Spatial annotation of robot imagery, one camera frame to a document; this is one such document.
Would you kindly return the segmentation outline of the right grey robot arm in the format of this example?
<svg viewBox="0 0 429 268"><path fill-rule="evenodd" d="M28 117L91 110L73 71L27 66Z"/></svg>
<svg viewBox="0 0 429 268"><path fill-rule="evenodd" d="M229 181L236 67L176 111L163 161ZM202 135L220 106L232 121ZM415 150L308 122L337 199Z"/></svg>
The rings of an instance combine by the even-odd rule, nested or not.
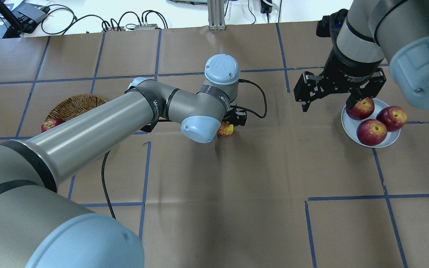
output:
<svg viewBox="0 0 429 268"><path fill-rule="evenodd" d="M323 16L316 35L333 47L322 73L303 72L293 89L303 112L330 94L348 93L348 109L375 98L386 82L383 60L407 102L429 110L429 0L354 0Z"/></svg>

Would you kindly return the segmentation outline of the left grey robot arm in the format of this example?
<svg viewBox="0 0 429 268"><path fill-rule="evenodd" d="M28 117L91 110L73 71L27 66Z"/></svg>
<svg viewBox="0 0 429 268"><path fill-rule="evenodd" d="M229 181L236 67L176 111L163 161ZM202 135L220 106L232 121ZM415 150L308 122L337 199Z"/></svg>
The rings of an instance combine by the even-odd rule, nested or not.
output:
<svg viewBox="0 0 429 268"><path fill-rule="evenodd" d="M135 78L124 95L26 141L0 144L0 268L142 268L141 239L62 197L58 185L160 118L206 144L237 99L239 65L208 59L197 93Z"/></svg>

